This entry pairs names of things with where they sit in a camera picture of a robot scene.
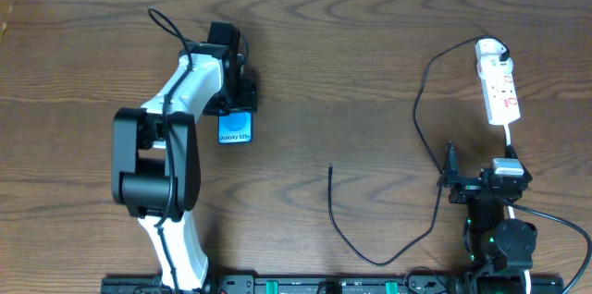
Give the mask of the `blue Galaxy smartphone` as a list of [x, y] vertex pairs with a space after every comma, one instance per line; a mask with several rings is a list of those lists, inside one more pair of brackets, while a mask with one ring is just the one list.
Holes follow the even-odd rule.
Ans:
[[233, 113], [218, 118], [220, 144], [248, 143], [253, 140], [253, 114]]

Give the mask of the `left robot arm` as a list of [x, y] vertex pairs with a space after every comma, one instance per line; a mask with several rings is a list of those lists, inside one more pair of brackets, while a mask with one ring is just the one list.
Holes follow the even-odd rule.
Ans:
[[233, 24], [214, 22], [206, 41], [182, 44], [166, 85], [114, 116], [112, 195], [153, 243], [163, 271], [154, 289], [200, 293], [211, 286], [193, 216], [202, 178], [196, 125], [214, 116], [219, 143], [248, 143], [258, 100], [255, 83], [243, 76], [249, 47]]

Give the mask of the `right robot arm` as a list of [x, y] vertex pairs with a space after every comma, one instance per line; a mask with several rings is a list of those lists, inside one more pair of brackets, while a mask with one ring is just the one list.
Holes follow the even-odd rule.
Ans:
[[504, 208], [522, 198], [531, 180], [511, 145], [476, 178], [459, 174], [456, 150], [447, 145], [438, 185], [450, 190], [450, 203], [467, 206], [463, 239], [472, 269], [462, 276], [465, 293], [526, 292], [524, 273], [533, 267], [537, 228], [506, 216]]

